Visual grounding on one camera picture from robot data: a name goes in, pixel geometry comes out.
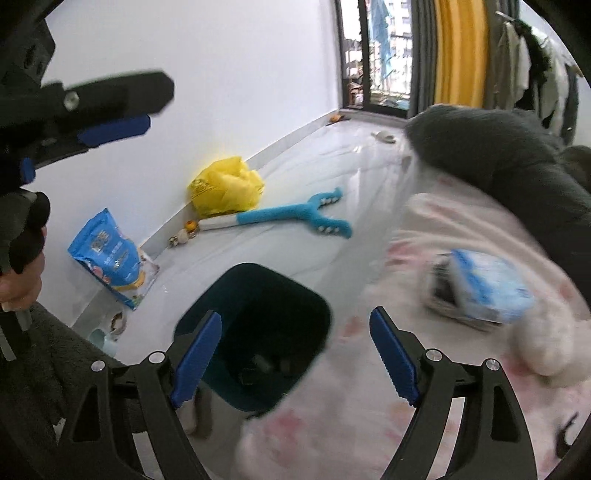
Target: dark gray towel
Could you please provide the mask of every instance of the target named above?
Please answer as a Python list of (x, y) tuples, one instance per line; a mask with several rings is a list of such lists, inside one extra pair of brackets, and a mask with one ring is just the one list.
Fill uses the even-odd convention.
[[(121, 363), (105, 355), (40, 304), (31, 308), (33, 346), (24, 357), (0, 366), (0, 421), (38, 472), (54, 462), (57, 442), (53, 425), (67, 414), (90, 365), (101, 359), (110, 367)], [(139, 404), (131, 407), (135, 432), (145, 430)]]
[(515, 214), (591, 305), (591, 195), (530, 114), (436, 105), (405, 130), (422, 160)]

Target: human hand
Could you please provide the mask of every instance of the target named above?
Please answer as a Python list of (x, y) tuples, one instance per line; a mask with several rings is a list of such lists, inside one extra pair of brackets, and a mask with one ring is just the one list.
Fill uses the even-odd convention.
[[(47, 228), (43, 227), (43, 235), (47, 236)], [(43, 252), (29, 263), (22, 274), (14, 270), (0, 276), (0, 303), (5, 312), (26, 310), (41, 293), (41, 273), (45, 269)]]

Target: blue cloth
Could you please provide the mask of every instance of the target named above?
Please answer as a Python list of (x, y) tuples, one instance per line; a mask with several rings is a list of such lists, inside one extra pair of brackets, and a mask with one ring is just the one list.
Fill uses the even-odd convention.
[(388, 33), (387, 18), (390, 17), (388, 7), (384, 0), (371, 0), (371, 14), (369, 20), (369, 35), (371, 40), (379, 43), (379, 56), (382, 60), (382, 80), (392, 72), (390, 59), (392, 51), (390, 50), (390, 36)]

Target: blue toy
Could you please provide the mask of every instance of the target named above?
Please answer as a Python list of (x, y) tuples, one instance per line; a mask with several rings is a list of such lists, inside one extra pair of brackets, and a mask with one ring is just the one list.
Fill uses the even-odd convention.
[(251, 210), (250, 212), (236, 213), (234, 215), (221, 215), (206, 218), (199, 221), (200, 230), (215, 230), (249, 223), (273, 222), (275, 220), (304, 220), (314, 230), (327, 235), (341, 235), (351, 238), (353, 229), (346, 220), (333, 220), (321, 215), (318, 209), (324, 205), (338, 202), (343, 197), (343, 192), (337, 188), (331, 193), (319, 193), (310, 198), (306, 203), (285, 205), (282, 207)]

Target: pink blanket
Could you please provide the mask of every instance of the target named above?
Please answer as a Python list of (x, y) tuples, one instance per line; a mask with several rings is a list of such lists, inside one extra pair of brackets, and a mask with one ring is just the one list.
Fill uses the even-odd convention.
[[(245, 425), (236, 451), (239, 476), (251, 480), (379, 479), (414, 409), (400, 399), (369, 337), (369, 312), (386, 308), (400, 329), (426, 348), (457, 362), (501, 361), (524, 411), (540, 479), (557, 465), (556, 432), (575, 412), (591, 412), (591, 381), (550, 388), (511, 348), (511, 329), (484, 333), (438, 316), (418, 288), (433, 257), (452, 248), (485, 251), (511, 260), (539, 299), (560, 303), (587, 320), (589, 311), (564, 272), (550, 262), (518, 221), (492, 199), (448, 175), (432, 173), (429, 193), (408, 203), (381, 276), (367, 286), (355, 312), (335, 319), (336, 334), (280, 405)], [(462, 414), (456, 399), (429, 476), (445, 474)]]

